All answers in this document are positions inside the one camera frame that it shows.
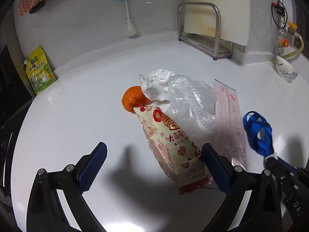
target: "cutting board stand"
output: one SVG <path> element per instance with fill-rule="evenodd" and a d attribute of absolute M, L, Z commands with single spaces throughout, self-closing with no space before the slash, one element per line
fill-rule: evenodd
<path fill-rule="evenodd" d="M 183 5 L 203 5 L 212 7 L 216 13 L 215 37 L 185 33 L 183 30 L 184 24 L 181 20 L 181 8 L 183 7 Z M 222 58 L 232 58 L 234 43 L 220 39 L 221 14 L 219 8 L 215 4 L 207 2 L 182 2 L 178 5 L 177 18 L 179 41 L 183 41 L 199 49 L 200 51 L 211 56 L 215 61 Z"/>

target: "white brush handle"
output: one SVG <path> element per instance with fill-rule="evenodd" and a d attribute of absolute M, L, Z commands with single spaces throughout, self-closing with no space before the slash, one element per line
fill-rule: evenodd
<path fill-rule="evenodd" d="M 128 9 L 128 2 L 125 1 L 125 4 L 126 4 L 126 11 L 127 11 L 127 18 L 128 18 L 128 20 L 130 20 L 130 17 L 129 17 L 129 9 Z"/>

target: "white countertop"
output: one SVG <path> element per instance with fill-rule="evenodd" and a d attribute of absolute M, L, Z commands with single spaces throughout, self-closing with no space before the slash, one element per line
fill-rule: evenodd
<path fill-rule="evenodd" d="M 231 60 L 213 61 L 177 41 L 143 46 L 69 72 L 35 98 L 18 136 L 11 174 L 14 213 L 23 231 L 38 169 L 60 171 L 76 164 L 100 141 L 106 143 L 108 156 L 83 197 L 107 232 L 199 232 L 206 227 L 225 194 L 203 188 L 178 195 L 177 185 L 149 149 L 139 120 L 121 104 L 123 93 L 139 85 L 139 74 L 159 68 L 212 86 L 218 79 L 234 88 L 242 115 L 254 110 L 271 124 L 278 155 L 305 166 L 309 86 L 300 75 L 289 84 L 271 63 L 238 66 Z M 247 145 L 247 170 L 260 173 L 262 160 Z M 70 224 L 78 228 L 63 193 L 60 199 Z"/>

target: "metal handle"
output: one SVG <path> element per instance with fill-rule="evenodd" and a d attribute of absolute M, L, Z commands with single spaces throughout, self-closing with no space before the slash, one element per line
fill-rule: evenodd
<path fill-rule="evenodd" d="M 178 18 L 178 38 L 181 37 L 181 7 L 183 5 L 203 5 L 203 6 L 210 6 L 214 9 L 216 13 L 216 33 L 215 33 L 215 40 L 214 40 L 214 57 L 218 57 L 219 53 L 219 43 L 220 43 L 220 34 L 221 34 L 221 14 L 219 8 L 213 4 L 208 2 L 182 2 L 178 5 L 177 8 L 177 18 Z"/>

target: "white cutting board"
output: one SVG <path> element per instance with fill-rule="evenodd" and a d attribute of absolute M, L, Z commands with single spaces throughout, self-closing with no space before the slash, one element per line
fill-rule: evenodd
<path fill-rule="evenodd" d="M 247 45 L 251 23 L 250 0 L 185 0 L 209 2 L 218 6 L 221 13 L 221 39 Z M 215 36 L 216 15 L 211 7 L 185 6 L 184 31 L 192 34 Z"/>

